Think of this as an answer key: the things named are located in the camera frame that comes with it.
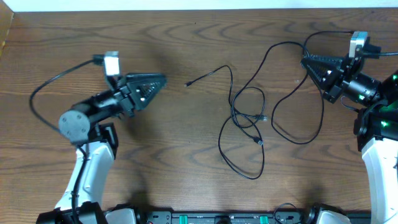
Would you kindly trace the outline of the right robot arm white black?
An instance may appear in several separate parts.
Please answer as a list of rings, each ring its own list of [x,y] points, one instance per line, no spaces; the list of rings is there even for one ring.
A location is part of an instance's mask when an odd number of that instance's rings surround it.
[[[362,72],[363,59],[349,57],[310,55],[301,64],[325,100],[362,105],[353,133],[368,173],[371,223],[397,223],[397,74],[381,82]]]

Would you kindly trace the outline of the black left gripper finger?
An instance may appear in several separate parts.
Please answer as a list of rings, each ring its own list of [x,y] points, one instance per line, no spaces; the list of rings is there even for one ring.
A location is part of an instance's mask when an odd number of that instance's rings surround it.
[[[134,86],[132,88],[132,98],[135,103],[135,109],[145,109],[164,86],[164,83],[146,83]]]
[[[167,83],[162,73],[128,73],[126,84],[134,93],[157,93]]]

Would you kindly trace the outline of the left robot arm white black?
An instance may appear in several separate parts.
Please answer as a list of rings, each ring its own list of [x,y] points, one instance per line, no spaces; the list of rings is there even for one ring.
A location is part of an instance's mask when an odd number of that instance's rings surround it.
[[[111,117],[133,117],[166,85],[162,73],[107,75],[109,89],[73,105],[61,115],[59,133],[76,149],[76,162],[67,189],[55,208],[41,213],[37,223],[139,223],[145,220],[136,208],[121,204],[101,208],[103,192],[119,141]]]

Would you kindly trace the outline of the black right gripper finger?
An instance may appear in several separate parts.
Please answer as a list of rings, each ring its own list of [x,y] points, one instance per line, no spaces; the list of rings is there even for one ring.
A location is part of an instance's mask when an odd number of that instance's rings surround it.
[[[310,55],[301,59],[300,63],[303,68],[312,73],[333,73],[340,69],[343,57]]]
[[[338,68],[331,67],[306,67],[307,73],[315,84],[325,92],[341,91],[342,72]]]

